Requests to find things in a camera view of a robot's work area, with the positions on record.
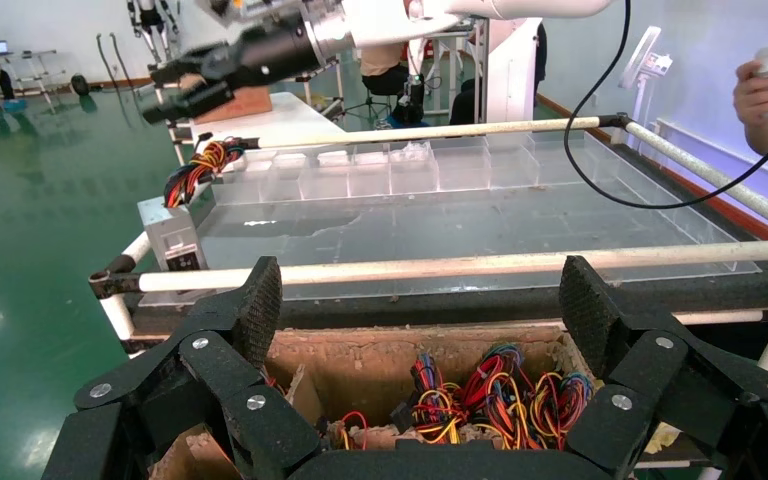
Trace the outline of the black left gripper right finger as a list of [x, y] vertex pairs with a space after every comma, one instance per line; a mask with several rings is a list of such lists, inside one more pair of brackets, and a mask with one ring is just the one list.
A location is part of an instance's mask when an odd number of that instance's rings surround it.
[[566, 447], [625, 477], [660, 424], [680, 430], [727, 477], [768, 477], [768, 371], [696, 337], [670, 312], [605, 283], [581, 256], [559, 286], [566, 329], [603, 386]]

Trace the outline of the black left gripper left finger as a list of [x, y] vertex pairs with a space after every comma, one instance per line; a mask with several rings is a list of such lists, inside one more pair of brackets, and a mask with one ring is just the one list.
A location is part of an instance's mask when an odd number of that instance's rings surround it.
[[228, 437], [244, 476], [287, 479], [316, 456], [316, 431], [262, 374], [282, 305], [273, 256], [244, 284], [202, 298], [164, 341], [75, 396], [72, 476], [137, 479], [150, 457], [195, 424]]

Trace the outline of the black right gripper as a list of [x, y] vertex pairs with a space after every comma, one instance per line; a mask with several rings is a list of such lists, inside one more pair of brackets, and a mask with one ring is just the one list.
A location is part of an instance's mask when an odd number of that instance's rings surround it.
[[320, 60], [300, 13], [244, 30], [230, 46], [217, 42], [188, 50], [150, 68], [155, 84], [178, 83], [188, 76], [199, 83], [166, 103], [142, 111], [150, 124], [194, 119], [234, 99], [233, 88], [268, 86], [314, 70]]

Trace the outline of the bare operator hand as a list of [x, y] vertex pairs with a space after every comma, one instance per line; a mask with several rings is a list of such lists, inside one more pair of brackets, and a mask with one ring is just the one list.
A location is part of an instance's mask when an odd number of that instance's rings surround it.
[[768, 119], [768, 76], [759, 74], [761, 64], [750, 61], [736, 70], [733, 106], [746, 127], [761, 125]]

